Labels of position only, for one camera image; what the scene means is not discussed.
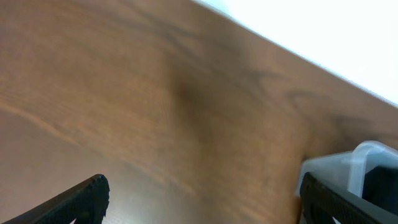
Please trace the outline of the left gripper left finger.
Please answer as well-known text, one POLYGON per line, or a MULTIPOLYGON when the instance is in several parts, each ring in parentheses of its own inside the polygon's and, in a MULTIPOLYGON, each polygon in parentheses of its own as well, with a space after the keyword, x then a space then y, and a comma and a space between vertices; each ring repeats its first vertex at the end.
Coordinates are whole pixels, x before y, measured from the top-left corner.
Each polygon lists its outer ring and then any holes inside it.
POLYGON ((101 224, 109 206, 109 184, 96 174, 4 224, 101 224))

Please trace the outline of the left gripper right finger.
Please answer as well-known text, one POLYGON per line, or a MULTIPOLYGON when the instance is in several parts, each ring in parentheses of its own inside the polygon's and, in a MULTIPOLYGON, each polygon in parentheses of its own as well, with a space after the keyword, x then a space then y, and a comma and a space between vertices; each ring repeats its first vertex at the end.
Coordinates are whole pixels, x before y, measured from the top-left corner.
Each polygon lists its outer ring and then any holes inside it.
POLYGON ((307 223, 397 224, 397 215, 307 172, 300 188, 307 223))

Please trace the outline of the clear plastic storage bin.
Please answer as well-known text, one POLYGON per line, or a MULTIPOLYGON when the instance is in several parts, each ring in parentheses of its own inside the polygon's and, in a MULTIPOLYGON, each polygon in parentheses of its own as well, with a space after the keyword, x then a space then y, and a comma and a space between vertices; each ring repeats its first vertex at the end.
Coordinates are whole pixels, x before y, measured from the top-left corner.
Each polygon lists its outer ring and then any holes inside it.
POLYGON ((377 141, 365 141, 353 151, 308 159, 301 165, 294 195, 300 195, 305 173, 314 172, 361 197, 365 175, 377 166, 396 169, 397 150, 377 141))

